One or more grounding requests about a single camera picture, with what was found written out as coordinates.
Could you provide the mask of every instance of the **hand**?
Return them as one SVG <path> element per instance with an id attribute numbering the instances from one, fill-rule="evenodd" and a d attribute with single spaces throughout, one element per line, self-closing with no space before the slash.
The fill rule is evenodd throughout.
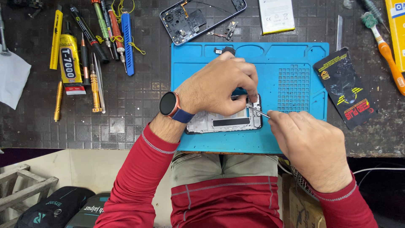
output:
<path id="1" fill-rule="evenodd" d="M 343 132 L 308 112 L 268 111 L 281 151 L 318 192 L 337 192 L 353 180 Z"/>
<path id="2" fill-rule="evenodd" d="M 251 101 L 256 102 L 257 83 L 253 64 L 225 52 L 185 80 L 175 92 L 179 94 L 180 107 L 189 113 L 209 111 L 231 116 L 246 107 L 246 96 L 232 101 L 232 92 L 242 87 Z"/>

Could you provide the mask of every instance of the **workbench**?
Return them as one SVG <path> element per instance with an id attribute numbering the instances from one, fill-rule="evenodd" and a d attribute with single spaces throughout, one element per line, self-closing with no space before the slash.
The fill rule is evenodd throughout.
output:
<path id="1" fill-rule="evenodd" d="M 128 77 L 120 62 L 102 66 L 107 112 L 92 113 L 93 99 L 89 89 L 87 95 L 68 97 L 64 94 L 61 119 L 57 123 L 53 113 L 60 69 L 49 69 L 56 4 L 63 6 L 64 21 L 74 21 L 63 1 L 45 2 L 46 9 L 35 19 L 27 15 L 33 9 L 10 9 L 8 6 L 3 9 L 7 46 L 32 68 L 17 110 L 0 103 L 0 146 L 130 149 L 144 126 L 158 113 L 162 94 L 170 90 L 171 40 L 159 14 L 177 1 L 135 0 L 135 10 L 131 13 L 134 43 L 146 51 L 144 56 L 134 52 L 136 74 Z M 90 0 L 69 2 L 81 10 L 92 31 L 100 34 Z M 208 2 L 218 7 L 224 4 L 222 1 Z M 356 1 L 352 9 L 347 9 L 343 0 L 292 2 L 296 29 L 262 36 L 258 1 L 247 0 L 246 11 L 233 19 L 239 24 L 230 42 L 328 42 L 332 53 L 336 50 L 337 17 L 341 15 L 342 47 L 349 47 L 354 68 L 364 89 L 370 91 L 379 113 L 369 123 L 350 131 L 329 101 L 328 122 L 345 133 L 348 156 L 404 157 L 405 97 L 398 92 L 371 30 L 360 21 L 363 7 Z M 386 17 L 384 1 L 374 2 Z M 0 0 L 0 3 L 5 4 L 6 0 Z M 207 25 L 214 24 L 215 11 L 206 5 L 196 6 L 207 15 Z M 224 33 L 228 24 L 229 21 L 219 25 L 214 32 Z M 78 37 L 80 30 L 76 24 L 72 30 Z M 382 26 L 379 31 L 391 45 L 388 32 Z M 210 35 L 201 35 L 193 41 L 226 42 L 223 37 Z"/>

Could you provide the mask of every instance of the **blue watch strap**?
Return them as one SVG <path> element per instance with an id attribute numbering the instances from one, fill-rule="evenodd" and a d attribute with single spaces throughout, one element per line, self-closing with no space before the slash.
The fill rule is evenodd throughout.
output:
<path id="1" fill-rule="evenodd" d="M 172 119 L 182 123 L 188 123 L 191 119 L 193 119 L 194 116 L 195 114 L 190 114 L 179 108 L 177 112 L 172 116 Z"/>

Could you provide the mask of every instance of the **smartwatch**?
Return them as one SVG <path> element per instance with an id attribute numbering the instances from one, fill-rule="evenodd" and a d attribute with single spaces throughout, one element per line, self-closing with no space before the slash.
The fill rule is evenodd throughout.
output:
<path id="1" fill-rule="evenodd" d="M 163 95 L 160 100 L 159 110 L 163 116 L 182 123 L 190 122 L 195 116 L 195 114 L 190 114 L 181 109 L 179 95 L 175 92 L 167 92 Z"/>

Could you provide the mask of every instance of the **gold screwdriver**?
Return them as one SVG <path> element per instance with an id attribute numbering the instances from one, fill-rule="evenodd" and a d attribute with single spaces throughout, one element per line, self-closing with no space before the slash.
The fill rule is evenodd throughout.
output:
<path id="1" fill-rule="evenodd" d="M 94 66 L 93 55 L 92 55 L 91 59 L 92 59 L 92 63 L 90 64 L 90 79 L 92 82 L 93 103 L 94 103 L 94 108 L 92 109 L 92 111 L 93 112 L 102 112 L 102 108 L 100 108 L 100 98 L 98 96 L 97 75 L 96 75 L 96 68 Z"/>
<path id="2" fill-rule="evenodd" d="M 63 84 L 62 81 L 60 81 L 58 84 L 58 90 L 56 92 L 56 107 L 55 113 L 53 115 L 53 119 L 55 120 L 55 122 L 57 122 L 60 117 L 60 103 L 62 101 L 62 94 L 63 94 Z"/>

